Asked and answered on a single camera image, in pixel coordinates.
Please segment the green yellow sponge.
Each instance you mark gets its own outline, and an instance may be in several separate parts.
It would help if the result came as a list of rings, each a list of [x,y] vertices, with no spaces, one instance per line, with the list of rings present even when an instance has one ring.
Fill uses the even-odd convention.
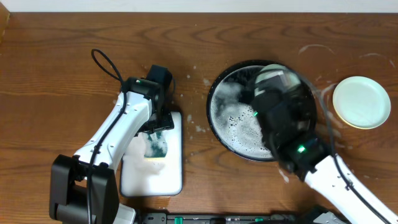
[[[163,158],[167,155],[168,145],[163,132],[143,134],[146,150],[144,157]]]

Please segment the mint green plate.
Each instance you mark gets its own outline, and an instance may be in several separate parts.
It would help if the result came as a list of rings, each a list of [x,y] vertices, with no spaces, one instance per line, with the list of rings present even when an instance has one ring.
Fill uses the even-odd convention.
[[[332,102],[339,118],[358,129],[379,127],[391,113],[387,91],[368,77],[354,76],[339,82]]]
[[[254,97],[271,90],[288,93],[301,85],[296,73],[279,64],[271,64],[262,68],[254,80]]]

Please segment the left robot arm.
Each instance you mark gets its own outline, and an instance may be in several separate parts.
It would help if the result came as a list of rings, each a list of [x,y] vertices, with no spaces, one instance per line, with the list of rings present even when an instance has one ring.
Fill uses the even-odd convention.
[[[51,166],[49,216],[62,223],[134,223],[136,211],[119,201],[116,170],[138,133],[158,123],[173,78],[128,78],[115,106],[93,137],[73,156]]]

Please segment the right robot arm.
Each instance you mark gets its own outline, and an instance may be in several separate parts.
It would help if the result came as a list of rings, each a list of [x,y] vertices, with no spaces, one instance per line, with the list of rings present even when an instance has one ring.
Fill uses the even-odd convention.
[[[317,109],[311,91],[255,91],[251,106],[263,142],[282,168],[324,196],[350,223],[397,223],[397,215],[316,134]]]

